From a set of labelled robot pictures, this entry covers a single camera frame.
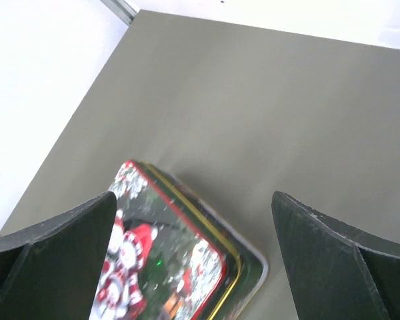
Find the christmas tin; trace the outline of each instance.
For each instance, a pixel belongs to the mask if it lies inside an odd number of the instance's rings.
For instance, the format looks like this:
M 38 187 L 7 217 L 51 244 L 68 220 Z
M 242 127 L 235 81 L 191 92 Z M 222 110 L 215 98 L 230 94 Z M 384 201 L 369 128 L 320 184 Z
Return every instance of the christmas tin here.
M 90 319 L 235 319 L 268 266 L 174 176 L 124 163 L 117 213 Z

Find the white wall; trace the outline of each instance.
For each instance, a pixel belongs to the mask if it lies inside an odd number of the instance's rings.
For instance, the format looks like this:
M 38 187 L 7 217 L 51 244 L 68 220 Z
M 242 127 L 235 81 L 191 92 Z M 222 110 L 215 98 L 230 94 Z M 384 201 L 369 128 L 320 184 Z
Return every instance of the white wall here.
M 130 0 L 162 13 L 400 49 L 400 0 Z
M 0 229 L 126 29 L 100 0 L 0 0 Z
M 275 190 L 400 242 L 400 51 L 142 11 L 3 233 L 107 189 L 130 157 L 179 174 L 266 254 L 241 319 L 295 319 Z

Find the snowman illustration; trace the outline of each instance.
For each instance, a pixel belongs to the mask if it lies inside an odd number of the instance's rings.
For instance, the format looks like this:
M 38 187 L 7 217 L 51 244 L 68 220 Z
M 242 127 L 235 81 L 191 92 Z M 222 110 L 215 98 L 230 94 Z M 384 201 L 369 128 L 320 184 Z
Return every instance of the snowman illustration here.
M 129 315 L 135 320 L 145 309 L 147 301 L 138 285 L 138 272 L 142 270 L 158 228 L 142 224 L 124 233 L 118 248 L 118 259 L 97 293 L 99 312 L 102 319 L 121 319 Z
M 104 264 L 99 278 L 98 290 L 102 288 L 108 277 L 115 270 L 115 260 L 118 258 L 120 246 L 124 240 L 125 228 L 122 221 L 123 210 L 117 210 L 114 220 L 114 226 L 111 231 L 110 240 L 108 242 L 107 254 L 105 256 Z

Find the red hat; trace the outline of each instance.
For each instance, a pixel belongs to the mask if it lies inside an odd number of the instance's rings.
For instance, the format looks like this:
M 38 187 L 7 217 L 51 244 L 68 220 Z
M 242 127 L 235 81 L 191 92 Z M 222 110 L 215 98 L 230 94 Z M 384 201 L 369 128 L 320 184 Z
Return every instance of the red hat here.
M 156 226 L 150 226 L 144 223 L 126 232 L 125 241 L 132 242 L 136 247 L 140 245 L 144 258 L 146 258 L 153 245 L 154 239 L 152 235 L 155 232 L 157 232 Z

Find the red trim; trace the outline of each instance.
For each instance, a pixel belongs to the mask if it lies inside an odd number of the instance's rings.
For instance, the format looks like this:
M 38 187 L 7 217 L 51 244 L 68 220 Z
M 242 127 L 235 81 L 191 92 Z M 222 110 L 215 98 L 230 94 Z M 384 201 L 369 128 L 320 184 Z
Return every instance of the red trim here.
M 168 198 L 168 196 L 166 196 L 164 194 L 164 192 L 162 192 L 162 190 L 160 190 L 160 188 L 158 188 L 158 186 L 156 186 L 156 184 L 154 184 L 154 181 L 152 181 L 142 170 L 140 170 L 140 168 L 136 165 L 136 163 L 132 162 L 132 161 L 127 161 L 125 162 L 127 164 L 132 163 L 132 165 L 134 166 L 134 168 L 136 168 L 136 170 L 138 170 L 139 174 L 143 176 L 143 178 L 145 180 L 148 181 L 148 184 L 155 190 L 155 192 L 158 193 L 158 195 L 162 198 L 162 200 L 164 200 L 164 202 L 166 202 L 167 206 L 170 207 L 173 212 L 175 212 L 179 218 L 181 218 L 181 220 L 183 220 L 187 226 L 192 230 L 192 232 L 194 232 L 194 234 L 200 235 L 204 240 L 207 241 L 206 237 L 200 233 L 200 231 L 193 225 L 193 223 L 184 215 L 184 213 L 178 209 L 178 207 L 176 205 L 173 204 L 173 202 Z M 216 289 L 218 288 L 218 285 L 222 282 L 223 278 L 224 278 L 224 274 L 227 270 L 227 266 L 225 264 L 225 260 L 223 257 L 222 252 L 220 252 L 210 241 L 207 241 L 209 246 L 215 250 L 215 252 L 218 254 L 218 256 L 220 257 L 220 263 L 221 263 L 221 274 L 220 277 L 218 279 L 218 281 L 216 282 L 214 288 L 209 292 L 209 294 L 206 296 L 204 302 L 200 305 L 200 307 L 196 310 L 196 312 L 194 313 L 193 317 L 191 318 L 191 320 L 195 320 L 201 310 L 205 307 L 206 302 L 209 300 L 210 296 L 212 295 L 213 292 L 216 291 Z

